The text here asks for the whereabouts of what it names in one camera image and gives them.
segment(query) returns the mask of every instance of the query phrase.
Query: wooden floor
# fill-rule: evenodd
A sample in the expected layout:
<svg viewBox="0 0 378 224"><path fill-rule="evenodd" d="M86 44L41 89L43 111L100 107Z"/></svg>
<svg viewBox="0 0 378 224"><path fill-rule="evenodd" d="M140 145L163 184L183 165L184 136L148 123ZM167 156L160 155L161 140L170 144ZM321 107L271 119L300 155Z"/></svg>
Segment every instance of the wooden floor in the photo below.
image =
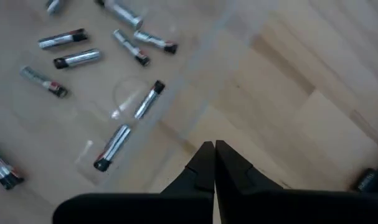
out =
<svg viewBox="0 0 378 224"><path fill-rule="evenodd" d="M58 203L81 192L159 192L209 140L225 140L288 189L347 190L363 169L378 167L378 0L163 0L173 12L166 18L180 25L171 35L184 44L149 70L108 40L116 21L77 2L70 8L78 12L52 21L36 0L0 1L0 150L29 176L12 192L0 187L4 223L48 222ZM47 68L54 54L31 50L35 40L76 26L91 28L104 61ZM21 86L10 73L27 61L75 96L47 102L40 89ZM118 124L102 112L113 109L108 90L121 75L129 85L126 73L145 76L134 86L162 79L167 89L114 168L97 174L93 158ZM39 111L38 102L51 106Z"/></svg>

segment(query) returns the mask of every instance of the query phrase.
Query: clear plastic container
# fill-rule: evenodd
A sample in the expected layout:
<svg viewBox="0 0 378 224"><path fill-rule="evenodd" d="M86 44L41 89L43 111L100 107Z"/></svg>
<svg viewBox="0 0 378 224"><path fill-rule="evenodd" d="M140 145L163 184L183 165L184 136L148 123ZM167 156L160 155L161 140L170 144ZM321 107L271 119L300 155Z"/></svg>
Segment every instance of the clear plastic container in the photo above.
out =
<svg viewBox="0 0 378 224"><path fill-rule="evenodd" d="M70 1L55 17L37 1L27 2L40 22L19 39L9 67L0 69L0 152L26 181L8 192L0 185L1 221L49 222L58 204L86 192L160 192L196 152L186 135L234 75L240 49L229 41L246 47L270 9L267 1L247 0L122 2L143 16L144 31L179 43L177 54L135 42L151 58L143 68L112 37L115 29L130 37L133 30L93 1ZM248 6L264 7L257 11L265 13L254 15ZM41 38L79 28L90 40L52 50L37 45ZM91 48L101 50L100 61L65 70L52 64ZM60 82L71 95L58 99L23 79L24 65ZM166 89L137 121L133 113L156 80ZM121 124L132 127L129 140L110 168L99 172L93 163Z"/></svg>

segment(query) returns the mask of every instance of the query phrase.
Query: scattered batteries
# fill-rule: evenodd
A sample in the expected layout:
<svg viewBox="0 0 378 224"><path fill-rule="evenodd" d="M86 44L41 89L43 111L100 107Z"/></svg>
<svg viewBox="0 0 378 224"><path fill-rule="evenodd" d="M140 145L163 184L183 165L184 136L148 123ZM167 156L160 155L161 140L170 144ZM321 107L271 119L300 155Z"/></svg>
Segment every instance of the scattered batteries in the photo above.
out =
<svg viewBox="0 0 378 224"><path fill-rule="evenodd" d="M20 70L20 75L28 78L32 82L39 84L40 86L44 87L49 92L53 93L55 96L59 98L63 98L69 92L64 86L61 84L54 82L44 75L39 74L38 72L34 71L29 66L22 67Z"/></svg>
<svg viewBox="0 0 378 224"><path fill-rule="evenodd" d="M48 0L46 3L46 11L49 15L56 14L62 7L62 0Z"/></svg>
<svg viewBox="0 0 378 224"><path fill-rule="evenodd" d="M10 190L23 181L24 178L20 177L17 171L0 157L0 183L3 187Z"/></svg>
<svg viewBox="0 0 378 224"><path fill-rule="evenodd" d="M141 102L139 108L136 110L136 119L141 119L146 114L146 112L150 109L151 105L153 105L154 101L157 100L158 96L161 94L164 88L165 84L157 80L150 92L147 94L146 98Z"/></svg>
<svg viewBox="0 0 378 224"><path fill-rule="evenodd" d="M131 132L131 128L123 124L114 133L104 148L103 153L97 158L93 166L99 171L105 172L111 164L113 157L120 150Z"/></svg>
<svg viewBox="0 0 378 224"><path fill-rule="evenodd" d="M51 47L64 45L72 42L80 42L87 40L88 35L85 29L77 29L64 34L55 35L53 37L43 38L38 40L39 47L42 49L49 49Z"/></svg>
<svg viewBox="0 0 378 224"><path fill-rule="evenodd" d="M134 12L115 0L95 0L95 2L99 6L112 12L122 21L127 22L134 29L139 29L143 25L141 16L137 16Z"/></svg>
<svg viewBox="0 0 378 224"><path fill-rule="evenodd" d="M98 49L90 49L77 54L67 55L53 60L54 66L57 69L74 67L87 62L99 60L101 53Z"/></svg>
<svg viewBox="0 0 378 224"><path fill-rule="evenodd" d="M150 63L150 58L145 55L143 53L142 50L140 50L139 47L135 46L134 44L132 44L128 38L126 37L126 35L124 35L124 33L122 33L121 30L117 29L114 31L113 33L115 39L122 45L124 46L126 49L128 49L128 51L131 53L131 55L135 56L135 59L142 65L142 66L147 66L149 65Z"/></svg>
<svg viewBox="0 0 378 224"><path fill-rule="evenodd" d="M163 49L165 52L170 54L175 54L177 51L178 44L169 40L163 40L159 37L155 37L146 32L141 32L140 30L135 31L133 37L136 40L152 44L160 49Z"/></svg>

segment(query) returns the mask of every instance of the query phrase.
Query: black battery end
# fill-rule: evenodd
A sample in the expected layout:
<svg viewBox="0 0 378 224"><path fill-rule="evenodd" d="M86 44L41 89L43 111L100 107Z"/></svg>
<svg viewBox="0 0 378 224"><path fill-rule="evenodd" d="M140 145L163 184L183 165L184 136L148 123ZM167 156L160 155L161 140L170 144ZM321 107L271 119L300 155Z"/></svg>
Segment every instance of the black battery end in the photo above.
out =
<svg viewBox="0 0 378 224"><path fill-rule="evenodd" d="M176 54L177 48L179 47L178 44L172 44L170 46L165 46L164 51L170 54Z"/></svg>
<svg viewBox="0 0 378 224"><path fill-rule="evenodd" d="M57 69L67 68L69 65L66 63L64 58L53 59L53 64Z"/></svg>
<svg viewBox="0 0 378 224"><path fill-rule="evenodd" d="M135 59L141 64L141 66L146 67L150 64L150 58L149 57L138 57L136 56Z"/></svg>
<svg viewBox="0 0 378 224"><path fill-rule="evenodd" d="M157 94L161 94L161 92L164 90L164 88L165 88L165 84L162 81L157 80L156 83L154 84L153 90Z"/></svg>
<svg viewBox="0 0 378 224"><path fill-rule="evenodd" d="M74 42L79 42L88 39L88 34L85 29L78 29L76 33L72 34L72 40Z"/></svg>
<svg viewBox="0 0 378 224"><path fill-rule="evenodd" d="M358 178L356 183L351 186L351 189L360 193L368 192L372 187L372 182L374 180L376 173L377 171L375 171L372 168L366 169Z"/></svg>
<svg viewBox="0 0 378 224"><path fill-rule="evenodd" d="M68 95L68 93L69 93L69 91L66 89L66 88L64 88L64 87L62 87L62 86L60 86L57 90L49 90L51 93L53 93L54 95L56 95L57 97L59 97L59 98L64 98L64 97L66 97L67 95Z"/></svg>
<svg viewBox="0 0 378 224"><path fill-rule="evenodd" d="M106 160L106 159L100 159L100 160L96 161L96 162L93 164L93 166L94 166L97 170L99 170L99 171L101 171L101 172L106 172L107 169L108 169L108 167L110 166L110 164L111 164L111 161L108 161L108 160Z"/></svg>
<svg viewBox="0 0 378 224"><path fill-rule="evenodd" d="M0 183L6 190L13 189L16 185L23 183L24 178L16 177L13 174L9 174L2 179L0 179Z"/></svg>
<svg viewBox="0 0 378 224"><path fill-rule="evenodd" d="M104 7L104 0L95 0L95 3L97 3L101 7Z"/></svg>

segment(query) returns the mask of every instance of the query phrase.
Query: light wood floor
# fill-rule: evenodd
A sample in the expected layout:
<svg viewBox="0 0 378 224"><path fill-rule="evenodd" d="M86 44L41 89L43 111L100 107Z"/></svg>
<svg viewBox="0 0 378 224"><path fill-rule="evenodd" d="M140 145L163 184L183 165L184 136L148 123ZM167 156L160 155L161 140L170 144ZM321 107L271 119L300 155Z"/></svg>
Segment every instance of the light wood floor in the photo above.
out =
<svg viewBox="0 0 378 224"><path fill-rule="evenodd" d="M90 1L51 19L42 1L0 0L0 151L27 176L10 192L0 186L1 223L49 222L60 202L83 192L159 192L209 140L227 141L285 188L347 190L378 167L378 0L137 2L154 9L148 29L182 44L175 57L143 47L154 55L147 70L110 37L121 24ZM81 27L87 44L36 46ZM90 47L105 58L52 67L55 56ZM23 63L73 96L60 101L32 87L16 73ZM167 89L99 174L94 158L118 124L133 122L129 110L110 119L116 104L156 79Z"/></svg>

